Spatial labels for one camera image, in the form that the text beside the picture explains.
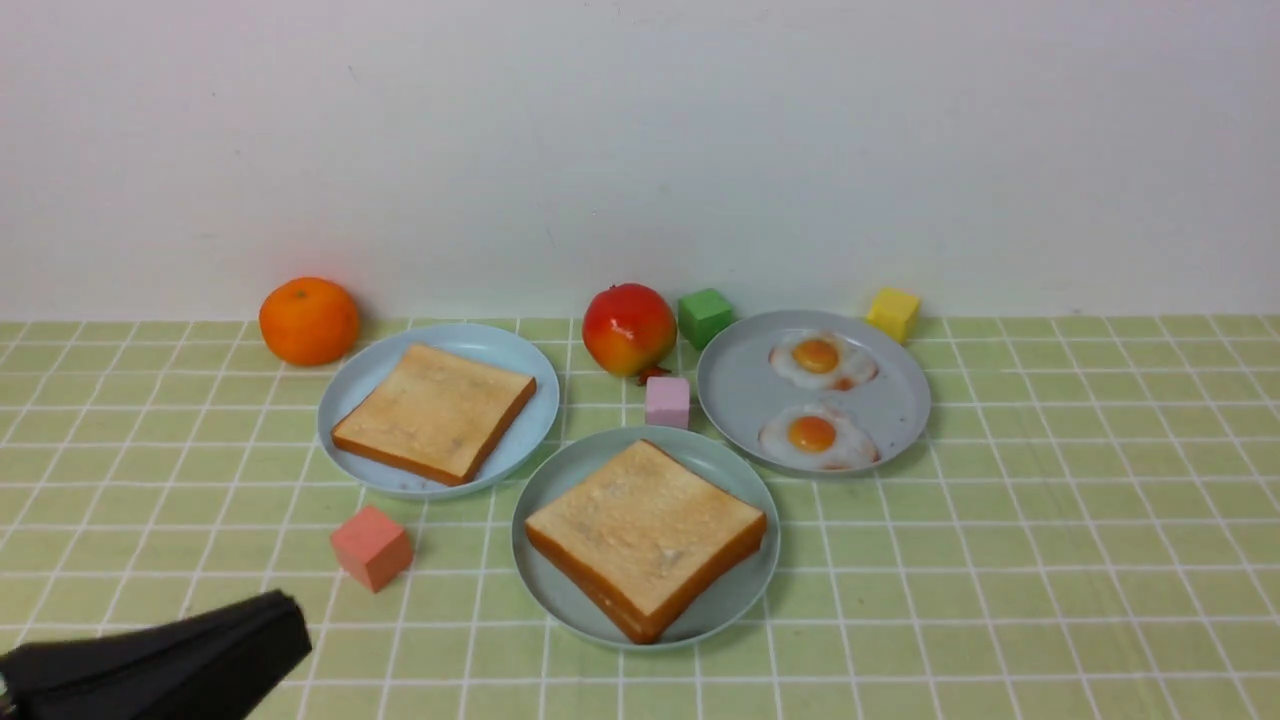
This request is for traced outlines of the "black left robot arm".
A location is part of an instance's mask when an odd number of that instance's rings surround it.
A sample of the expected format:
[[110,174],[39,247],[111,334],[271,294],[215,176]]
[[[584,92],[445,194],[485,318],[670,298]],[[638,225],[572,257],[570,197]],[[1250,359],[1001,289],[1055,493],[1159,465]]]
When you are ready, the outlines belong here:
[[173,623],[4,653],[5,719],[247,719],[310,656],[301,606],[269,591]]

